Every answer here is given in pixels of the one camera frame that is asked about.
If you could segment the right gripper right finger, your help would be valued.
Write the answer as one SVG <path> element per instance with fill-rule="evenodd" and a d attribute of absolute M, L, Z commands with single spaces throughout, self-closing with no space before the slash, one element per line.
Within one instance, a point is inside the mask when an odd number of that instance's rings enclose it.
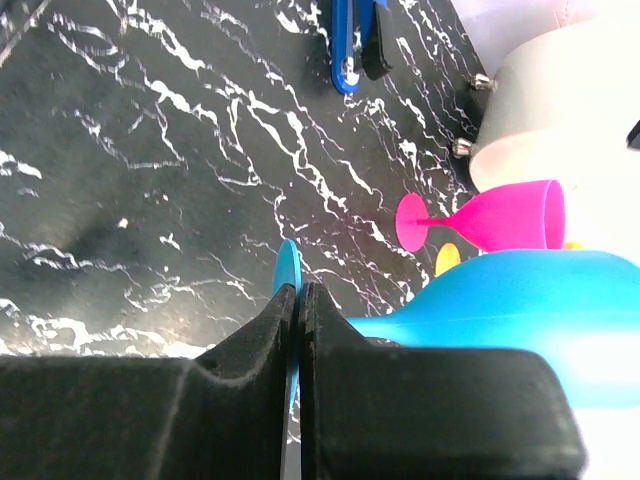
<path fill-rule="evenodd" d="M 558 377 L 515 349 L 371 343 L 327 288 L 300 303 L 306 479 L 576 479 L 587 451 Z"/>

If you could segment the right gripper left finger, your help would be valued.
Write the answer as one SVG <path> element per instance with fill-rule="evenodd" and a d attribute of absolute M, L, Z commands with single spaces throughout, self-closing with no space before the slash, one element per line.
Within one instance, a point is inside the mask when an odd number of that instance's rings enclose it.
<path fill-rule="evenodd" d="M 295 289 L 195 359 L 1 360 L 5 479 L 279 479 Z"/>

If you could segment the pink plastic wine glass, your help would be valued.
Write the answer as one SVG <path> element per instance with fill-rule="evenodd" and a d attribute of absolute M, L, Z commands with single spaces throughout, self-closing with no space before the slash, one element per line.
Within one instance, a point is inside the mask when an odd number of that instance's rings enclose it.
<path fill-rule="evenodd" d="M 405 195 L 395 212 L 400 246 L 418 251 L 429 229 L 446 227 L 485 252 L 560 249 L 565 242 L 566 211 L 557 180 L 507 184 L 482 192 L 449 217 L 430 217 L 416 193 Z"/>

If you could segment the yellow plastic wine glass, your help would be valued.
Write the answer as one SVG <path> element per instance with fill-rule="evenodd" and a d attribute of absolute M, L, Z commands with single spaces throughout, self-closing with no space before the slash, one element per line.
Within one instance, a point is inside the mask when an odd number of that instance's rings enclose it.
<path fill-rule="evenodd" d="M 565 242 L 561 249 L 518 249 L 505 250 L 505 253 L 526 254 L 557 254 L 560 251 L 582 251 L 584 246 L 580 242 Z M 434 267 L 434 276 L 438 277 L 462 263 L 458 248 L 451 242 L 445 243 L 439 250 Z"/>

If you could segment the blue wine glass front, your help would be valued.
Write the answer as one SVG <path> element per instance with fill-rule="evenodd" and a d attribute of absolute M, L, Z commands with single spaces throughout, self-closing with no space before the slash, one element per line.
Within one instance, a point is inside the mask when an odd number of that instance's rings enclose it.
<path fill-rule="evenodd" d="M 403 346 L 530 350 L 550 364 L 574 408 L 639 404 L 639 268 L 610 253 L 488 253 L 395 311 L 348 321 L 365 337 Z"/>

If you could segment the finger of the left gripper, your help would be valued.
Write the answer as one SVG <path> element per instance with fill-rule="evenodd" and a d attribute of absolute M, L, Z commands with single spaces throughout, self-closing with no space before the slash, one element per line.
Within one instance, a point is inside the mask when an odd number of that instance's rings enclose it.
<path fill-rule="evenodd" d="M 627 134 L 626 145 L 628 149 L 640 150 L 640 121 L 637 121 Z"/>

